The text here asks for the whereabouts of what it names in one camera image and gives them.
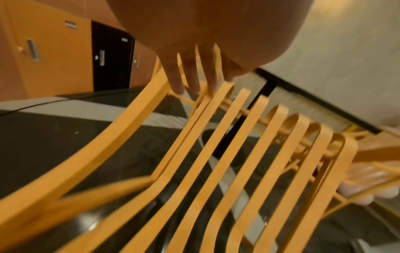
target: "black locker door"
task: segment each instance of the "black locker door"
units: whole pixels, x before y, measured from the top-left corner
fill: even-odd
[[[92,21],[94,91],[129,88],[134,43],[127,32]]]

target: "locker handle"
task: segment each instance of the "locker handle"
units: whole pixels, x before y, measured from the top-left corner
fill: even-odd
[[[105,50],[100,50],[100,66],[105,64]]]
[[[36,47],[36,43],[33,40],[26,40],[26,43],[28,44],[30,56],[32,57],[32,60],[35,62],[40,61],[39,58],[39,51],[38,48]]]

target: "person's right hand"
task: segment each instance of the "person's right hand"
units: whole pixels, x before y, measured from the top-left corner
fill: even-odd
[[[177,54],[190,91],[200,85],[197,45],[209,90],[217,86],[213,47],[221,49],[225,80],[283,54],[313,0],[107,0],[123,27],[154,50],[172,90],[184,92]]]

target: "finger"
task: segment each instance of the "finger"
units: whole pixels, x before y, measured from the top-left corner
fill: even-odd
[[[158,57],[167,75],[172,91],[178,95],[183,94],[185,88],[180,77],[177,54],[159,54]]]
[[[203,66],[204,75],[207,80],[208,91],[213,93],[217,88],[217,72],[214,62],[214,45],[198,46],[201,65]]]
[[[221,52],[222,73],[224,74],[225,81],[232,82],[236,76],[243,75],[251,69],[246,69],[232,61],[226,54]]]
[[[183,72],[185,73],[187,84],[189,85],[189,91],[193,94],[200,93],[200,82],[197,74],[196,64],[196,51],[193,50],[180,53],[182,60]]]

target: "dark glossy floor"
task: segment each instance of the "dark glossy floor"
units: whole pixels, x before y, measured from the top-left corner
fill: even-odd
[[[75,95],[60,98],[60,101],[54,103],[13,113],[8,113],[10,112],[9,105],[0,104],[0,109],[3,109],[0,110],[2,148],[0,152],[2,175],[0,177],[0,197],[3,198],[35,180],[85,146],[102,132],[139,92],[140,90],[120,90],[96,93],[95,95]],[[172,97],[166,98],[151,115],[151,120],[146,121],[117,152],[71,192],[75,193],[122,179],[151,174],[180,133],[187,118],[187,110],[188,108],[180,101]],[[222,114],[219,113],[212,121],[219,122],[221,117]],[[232,163],[233,171],[237,172],[240,169],[243,159],[250,153],[256,141],[257,137],[247,139],[240,154]],[[165,191],[99,247],[96,252],[118,252],[122,249],[140,227],[168,200],[200,153],[203,143],[203,139],[200,138],[193,146]],[[249,196],[277,152],[277,147],[271,147],[264,156],[245,187]],[[211,173],[211,166],[211,164],[207,164],[204,167],[185,201],[148,252],[162,252],[163,246],[168,243],[170,235],[176,229],[195,194]],[[260,210],[261,217],[268,219],[267,217],[273,212],[292,176],[291,173],[287,173],[281,177],[271,196]],[[84,213],[9,252],[54,252],[79,234],[94,229],[104,217],[134,196],[135,194],[127,196],[98,210]],[[216,188],[196,222],[186,252],[198,251],[202,232],[222,196],[221,189]],[[287,228],[290,227],[292,220],[293,218],[289,220]],[[224,221],[218,236],[216,252],[224,252],[224,244],[233,222],[232,215],[229,215]],[[286,231],[287,229],[279,236],[278,244],[281,243],[281,238]],[[386,227],[363,208],[349,206],[320,223],[305,252],[352,252],[349,241],[355,238],[361,238],[371,245],[394,241]],[[241,248],[241,252],[246,252],[244,247]]]

